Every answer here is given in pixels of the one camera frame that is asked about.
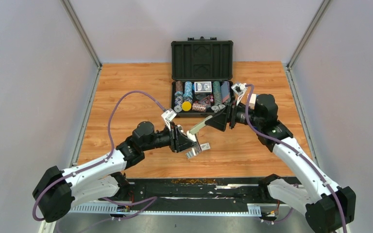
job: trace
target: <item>stack of poker chips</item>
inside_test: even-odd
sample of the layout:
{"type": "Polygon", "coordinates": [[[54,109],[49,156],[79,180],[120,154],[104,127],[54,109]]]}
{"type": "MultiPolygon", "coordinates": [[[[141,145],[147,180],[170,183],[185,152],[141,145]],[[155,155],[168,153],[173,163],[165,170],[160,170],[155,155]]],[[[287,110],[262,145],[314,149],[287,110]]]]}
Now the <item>stack of poker chips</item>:
{"type": "Polygon", "coordinates": [[[182,111],[182,103],[184,102],[182,82],[175,82],[175,107],[174,110],[179,113],[182,111]]]}
{"type": "Polygon", "coordinates": [[[220,82],[215,81],[212,84],[212,90],[213,90],[213,93],[214,93],[214,104],[215,104],[215,106],[218,106],[218,105],[222,104],[222,93],[221,93],[220,82]]]}
{"type": "Polygon", "coordinates": [[[198,112],[205,112],[206,111],[206,104],[200,104],[200,103],[194,103],[192,105],[192,110],[198,111],[198,112]]]}
{"type": "Polygon", "coordinates": [[[189,111],[192,107],[192,83],[185,82],[184,88],[184,103],[182,104],[182,110],[189,111]]]}

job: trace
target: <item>wooden table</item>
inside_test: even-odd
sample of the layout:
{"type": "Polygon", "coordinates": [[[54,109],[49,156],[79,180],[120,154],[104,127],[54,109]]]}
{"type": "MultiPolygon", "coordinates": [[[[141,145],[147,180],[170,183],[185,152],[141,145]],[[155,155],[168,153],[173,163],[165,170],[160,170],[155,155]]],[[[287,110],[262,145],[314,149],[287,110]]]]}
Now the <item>wooden table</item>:
{"type": "MultiPolygon", "coordinates": [[[[170,105],[170,63],[106,64],[95,94],[78,164],[109,152],[107,123],[116,102],[127,92],[143,90],[164,107],[170,105]]],[[[233,82],[252,83],[255,93],[269,93],[278,104],[278,119],[291,130],[305,152],[310,155],[298,113],[292,99],[285,72],[280,62],[235,62],[233,82]]],[[[162,130],[161,110],[148,97],[131,94],[119,105],[111,124],[115,145],[121,143],[141,121],[150,121],[162,130]]],[[[174,122],[188,130],[202,118],[176,118],[174,122]]],[[[131,178],[157,177],[250,177],[272,173],[291,176],[290,169],[263,146],[248,126],[237,124],[220,132],[205,127],[200,143],[209,142],[211,149],[187,159],[184,153],[169,148],[145,152],[145,159],[126,170],[131,178]]]]}

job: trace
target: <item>perforated metal rail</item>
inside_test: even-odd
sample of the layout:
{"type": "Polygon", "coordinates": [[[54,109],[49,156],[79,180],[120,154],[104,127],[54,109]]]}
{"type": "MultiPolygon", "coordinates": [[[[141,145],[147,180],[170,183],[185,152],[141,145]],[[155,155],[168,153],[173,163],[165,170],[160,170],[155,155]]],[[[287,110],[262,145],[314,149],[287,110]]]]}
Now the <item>perforated metal rail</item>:
{"type": "MultiPolygon", "coordinates": [[[[117,205],[108,202],[89,202],[75,206],[70,213],[89,214],[126,214],[131,215],[137,211],[124,212],[117,205]]],[[[180,215],[180,216],[247,216],[260,217],[261,208],[254,204],[248,204],[247,212],[188,212],[188,211],[144,211],[142,215],[180,215]]]]}

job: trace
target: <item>yellow disc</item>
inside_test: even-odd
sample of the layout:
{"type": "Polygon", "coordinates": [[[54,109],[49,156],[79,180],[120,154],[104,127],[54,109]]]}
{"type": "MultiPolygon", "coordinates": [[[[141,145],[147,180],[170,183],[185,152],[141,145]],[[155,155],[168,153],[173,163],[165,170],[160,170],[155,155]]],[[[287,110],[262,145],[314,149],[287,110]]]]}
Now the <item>yellow disc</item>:
{"type": "Polygon", "coordinates": [[[190,102],[185,101],[182,103],[182,110],[184,111],[191,110],[191,107],[192,107],[192,104],[190,102]]]}

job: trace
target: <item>poker chip set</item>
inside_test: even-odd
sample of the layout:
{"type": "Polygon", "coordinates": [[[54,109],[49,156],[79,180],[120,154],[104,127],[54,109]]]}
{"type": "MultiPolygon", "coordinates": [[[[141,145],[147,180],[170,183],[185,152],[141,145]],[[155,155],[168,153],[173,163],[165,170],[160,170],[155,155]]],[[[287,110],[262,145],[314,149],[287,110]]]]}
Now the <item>poker chip set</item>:
{"type": "Polygon", "coordinates": [[[232,41],[173,41],[171,108],[178,117],[213,115],[234,98],[232,41]]]}

